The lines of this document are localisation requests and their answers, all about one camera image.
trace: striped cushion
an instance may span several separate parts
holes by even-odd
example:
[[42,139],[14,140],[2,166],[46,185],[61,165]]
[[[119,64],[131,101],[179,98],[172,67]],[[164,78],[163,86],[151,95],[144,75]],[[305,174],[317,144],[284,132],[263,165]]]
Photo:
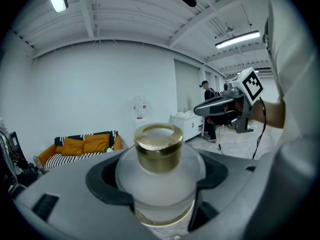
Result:
[[71,163],[74,161],[94,157],[97,155],[102,154],[102,152],[95,152],[95,153],[85,153],[82,155],[61,155],[60,153],[57,153],[53,156],[51,156],[44,165],[44,168],[46,169],[53,169],[55,167],[61,166],[63,164]]

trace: white cabinet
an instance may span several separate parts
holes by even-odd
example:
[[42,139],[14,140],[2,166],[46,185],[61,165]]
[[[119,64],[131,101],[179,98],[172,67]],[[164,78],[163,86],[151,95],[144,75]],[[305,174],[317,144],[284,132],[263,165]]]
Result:
[[193,111],[172,114],[171,122],[182,130],[183,141],[187,141],[199,134],[202,134],[205,125],[204,118],[194,114]]

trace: orange cushion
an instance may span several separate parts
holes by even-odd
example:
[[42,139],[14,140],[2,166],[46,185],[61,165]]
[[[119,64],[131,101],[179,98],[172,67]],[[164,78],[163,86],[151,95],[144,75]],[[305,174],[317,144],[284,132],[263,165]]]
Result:
[[83,153],[103,152],[109,142],[110,134],[85,135]]
[[57,146],[56,149],[55,149],[55,153],[56,154],[61,154],[62,153],[62,149],[63,149],[63,146]]
[[84,140],[76,140],[66,137],[62,147],[63,156],[80,156],[84,153]]

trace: person in black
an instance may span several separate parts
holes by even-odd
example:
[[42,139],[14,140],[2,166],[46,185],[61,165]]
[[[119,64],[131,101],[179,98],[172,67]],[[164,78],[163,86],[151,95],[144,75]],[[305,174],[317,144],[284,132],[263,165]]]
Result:
[[[208,81],[202,81],[200,86],[203,89],[205,89],[205,92],[204,92],[204,99],[205,100],[210,100],[210,99],[218,96],[218,92],[216,92],[214,89],[210,88]],[[210,118],[206,117],[205,121],[204,121],[204,130],[208,131],[208,135],[210,136],[210,138],[207,141],[211,142],[211,143],[215,143],[215,142],[217,142],[216,125],[213,124],[212,121],[210,121],[210,122],[208,122],[208,121],[210,121]]]

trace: person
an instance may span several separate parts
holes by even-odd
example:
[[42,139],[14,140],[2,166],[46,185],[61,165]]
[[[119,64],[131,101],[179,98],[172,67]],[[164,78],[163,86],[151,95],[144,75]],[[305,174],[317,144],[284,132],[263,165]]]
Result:
[[[210,100],[217,96],[217,92],[214,89],[210,88],[208,81],[202,81],[200,86],[205,90],[204,92],[205,100]],[[213,122],[208,123],[208,120],[210,120],[210,118],[206,117],[204,121],[204,130],[208,131],[208,135],[210,137],[209,139],[207,139],[207,141],[211,143],[216,143],[217,142],[216,126],[215,124],[213,124]]]
[[[264,101],[264,105],[266,124],[283,129],[278,147],[302,135],[320,133],[319,53],[297,12],[289,0],[269,0],[263,41],[279,99],[274,103]],[[235,108],[241,113],[243,104],[237,102]],[[251,119],[264,122],[261,101],[253,105]]]

